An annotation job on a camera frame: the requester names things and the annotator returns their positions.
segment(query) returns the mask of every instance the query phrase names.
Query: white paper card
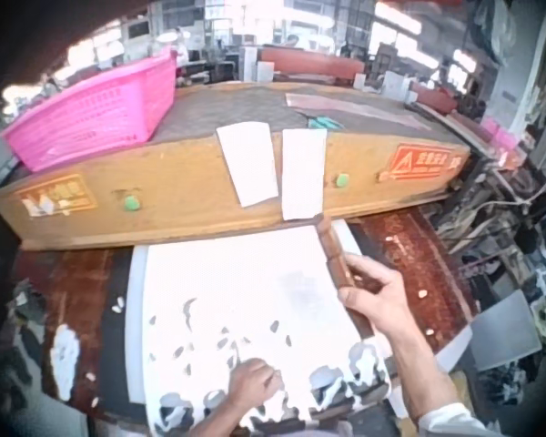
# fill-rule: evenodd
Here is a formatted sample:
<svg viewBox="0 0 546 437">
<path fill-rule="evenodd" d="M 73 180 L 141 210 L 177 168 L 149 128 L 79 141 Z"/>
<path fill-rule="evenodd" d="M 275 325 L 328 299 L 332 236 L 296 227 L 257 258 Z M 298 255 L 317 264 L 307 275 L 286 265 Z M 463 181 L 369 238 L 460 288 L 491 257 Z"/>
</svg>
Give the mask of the white paper card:
<svg viewBox="0 0 546 437">
<path fill-rule="evenodd" d="M 278 196 L 275 157 L 267 123 L 219 127 L 218 139 L 242 207 Z"/>
<path fill-rule="evenodd" d="M 311 219 L 323 210 L 326 129 L 283 131 L 283 219 Z"/>
</svg>

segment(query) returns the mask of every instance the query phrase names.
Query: pink plastic basket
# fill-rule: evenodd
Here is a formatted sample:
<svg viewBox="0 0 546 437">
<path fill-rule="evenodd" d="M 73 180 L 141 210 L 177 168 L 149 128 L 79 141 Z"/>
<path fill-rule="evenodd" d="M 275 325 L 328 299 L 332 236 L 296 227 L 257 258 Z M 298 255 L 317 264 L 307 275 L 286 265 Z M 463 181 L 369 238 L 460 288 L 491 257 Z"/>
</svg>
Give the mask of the pink plastic basket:
<svg viewBox="0 0 546 437">
<path fill-rule="evenodd" d="M 4 138 L 32 171 L 148 141 L 174 103 L 176 60 L 114 68 L 23 114 Z"/>
</svg>

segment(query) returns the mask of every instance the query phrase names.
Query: green tool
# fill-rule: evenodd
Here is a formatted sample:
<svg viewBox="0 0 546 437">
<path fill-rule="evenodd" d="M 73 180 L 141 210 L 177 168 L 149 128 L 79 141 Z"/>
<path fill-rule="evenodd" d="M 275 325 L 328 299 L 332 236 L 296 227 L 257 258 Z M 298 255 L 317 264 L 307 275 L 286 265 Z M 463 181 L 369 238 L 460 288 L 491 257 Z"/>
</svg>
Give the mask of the green tool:
<svg viewBox="0 0 546 437">
<path fill-rule="evenodd" d="M 303 112 L 296 112 L 306 118 L 306 120 L 308 121 L 308 127 L 310 129 L 341 130 L 344 128 L 344 125 L 329 117 L 309 116 L 308 114 L 304 114 Z"/>
</svg>

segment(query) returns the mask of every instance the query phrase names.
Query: orange label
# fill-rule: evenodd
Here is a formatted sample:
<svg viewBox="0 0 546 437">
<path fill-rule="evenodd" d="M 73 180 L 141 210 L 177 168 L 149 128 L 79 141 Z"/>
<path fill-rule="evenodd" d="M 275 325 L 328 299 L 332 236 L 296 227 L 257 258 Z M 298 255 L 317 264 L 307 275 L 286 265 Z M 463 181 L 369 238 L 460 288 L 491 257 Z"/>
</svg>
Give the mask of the orange label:
<svg viewBox="0 0 546 437">
<path fill-rule="evenodd" d="M 16 192 L 30 217 L 69 215 L 71 211 L 96 208 L 93 195 L 81 175 L 65 176 Z"/>
<path fill-rule="evenodd" d="M 446 169 L 460 166 L 461 158 L 450 157 L 451 151 L 444 147 L 400 144 L 390 164 L 389 176 L 393 179 L 436 178 Z"/>
</svg>

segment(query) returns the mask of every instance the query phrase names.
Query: white paper sheet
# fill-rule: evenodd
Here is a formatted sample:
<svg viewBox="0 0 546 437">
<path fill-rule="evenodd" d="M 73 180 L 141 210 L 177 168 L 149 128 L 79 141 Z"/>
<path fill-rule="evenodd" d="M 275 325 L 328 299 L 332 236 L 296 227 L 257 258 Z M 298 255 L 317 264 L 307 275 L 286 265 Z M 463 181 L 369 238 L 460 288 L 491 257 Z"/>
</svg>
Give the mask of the white paper sheet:
<svg viewBox="0 0 546 437">
<path fill-rule="evenodd" d="M 207 393 L 228 389 L 233 342 L 242 361 L 260 357 L 281 370 L 293 393 L 288 405 L 307 417 L 317 406 L 311 373 L 327 365 L 348 378 L 349 350 L 360 340 L 313 227 L 151 246 L 142 335 L 150 429 L 161 423 L 159 399 L 171 392 L 192 404 L 195 420 L 204 418 Z M 280 411 L 273 407 L 266 411 Z"/>
<path fill-rule="evenodd" d="M 283 219 L 311 219 L 323 210 L 326 129 L 283 131 Z"/>
<path fill-rule="evenodd" d="M 242 207 L 278 196 L 275 157 L 267 123 L 219 127 L 218 139 Z"/>
</svg>

